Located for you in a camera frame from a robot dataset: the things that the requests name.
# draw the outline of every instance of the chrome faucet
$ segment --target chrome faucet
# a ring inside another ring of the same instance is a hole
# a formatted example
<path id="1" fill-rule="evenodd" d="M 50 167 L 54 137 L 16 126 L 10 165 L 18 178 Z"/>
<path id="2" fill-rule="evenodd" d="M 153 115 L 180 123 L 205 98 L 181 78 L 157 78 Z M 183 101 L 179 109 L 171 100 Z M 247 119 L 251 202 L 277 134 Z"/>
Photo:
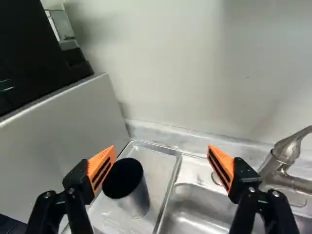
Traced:
<path id="1" fill-rule="evenodd" d="M 258 170 L 266 184 L 293 188 L 296 192 L 312 195 L 312 181 L 287 174 L 287 170 L 300 156 L 302 139 L 309 133 L 312 133 L 312 125 L 274 145 Z"/>

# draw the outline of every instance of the white wall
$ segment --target white wall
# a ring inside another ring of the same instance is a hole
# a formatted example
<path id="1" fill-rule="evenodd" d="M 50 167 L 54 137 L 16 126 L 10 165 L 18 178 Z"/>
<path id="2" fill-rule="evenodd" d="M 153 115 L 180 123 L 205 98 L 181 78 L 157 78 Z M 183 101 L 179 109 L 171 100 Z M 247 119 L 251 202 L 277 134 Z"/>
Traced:
<path id="1" fill-rule="evenodd" d="M 312 124 L 311 0 L 66 0 L 65 9 L 127 118 L 264 142 Z"/>
<path id="2" fill-rule="evenodd" d="M 46 10 L 62 10 L 63 0 L 41 0 L 43 8 Z"/>

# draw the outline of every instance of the stainless steel tray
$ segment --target stainless steel tray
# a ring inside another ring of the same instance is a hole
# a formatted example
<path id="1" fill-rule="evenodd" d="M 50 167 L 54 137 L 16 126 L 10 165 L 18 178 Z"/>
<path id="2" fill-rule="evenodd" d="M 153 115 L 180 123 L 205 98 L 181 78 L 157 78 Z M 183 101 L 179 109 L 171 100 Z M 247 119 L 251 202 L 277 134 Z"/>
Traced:
<path id="1" fill-rule="evenodd" d="M 134 219 L 101 191 L 88 209 L 96 234 L 152 234 L 157 230 L 182 161 L 179 151 L 140 140 L 131 141 L 117 160 L 125 157 L 135 158 L 143 166 L 151 201 L 150 210 L 144 217 Z"/>

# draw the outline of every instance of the metal cup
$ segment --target metal cup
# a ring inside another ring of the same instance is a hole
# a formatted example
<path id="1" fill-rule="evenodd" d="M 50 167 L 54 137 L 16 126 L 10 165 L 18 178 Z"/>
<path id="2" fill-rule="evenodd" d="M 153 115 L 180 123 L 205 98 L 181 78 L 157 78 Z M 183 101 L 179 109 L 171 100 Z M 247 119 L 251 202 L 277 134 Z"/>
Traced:
<path id="1" fill-rule="evenodd" d="M 143 217 L 150 199 L 141 163 L 134 158 L 116 161 L 102 184 L 104 194 L 133 218 Z"/>

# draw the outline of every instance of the sink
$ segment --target sink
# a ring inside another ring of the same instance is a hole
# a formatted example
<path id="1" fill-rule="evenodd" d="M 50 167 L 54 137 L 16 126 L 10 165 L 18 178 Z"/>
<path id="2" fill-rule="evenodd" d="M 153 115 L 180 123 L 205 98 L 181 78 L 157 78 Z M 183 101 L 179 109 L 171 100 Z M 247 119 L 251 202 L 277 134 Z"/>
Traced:
<path id="1" fill-rule="evenodd" d="M 183 156 L 177 182 L 167 200 L 157 234 L 227 234 L 237 205 L 224 189 L 211 183 L 212 169 L 206 159 Z M 301 234 L 311 233 L 312 219 L 295 215 Z M 260 215 L 256 215 L 253 234 L 264 234 Z"/>
<path id="2" fill-rule="evenodd" d="M 133 219 L 100 193 L 88 210 L 96 234 L 229 232 L 237 205 L 230 201 L 222 186 L 214 183 L 213 170 L 206 158 L 185 153 L 179 155 L 173 149 L 138 141 L 130 146 L 119 157 L 131 156 L 142 163 L 151 209 L 143 218 Z M 308 199 L 307 201 L 302 207 L 292 206 L 301 234 L 311 233 L 312 230 L 312 216 L 309 216 L 312 202 Z M 253 233 L 265 233 L 258 214 L 255 217 Z"/>
<path id="3" fill-rule="evenodd" d="M 193 184 L 177 184 L 168 200 L 160 234 L 228 233 L 236 205 L 225 195 Z M 256 217 L 254 233 L 264 233 Z"/>

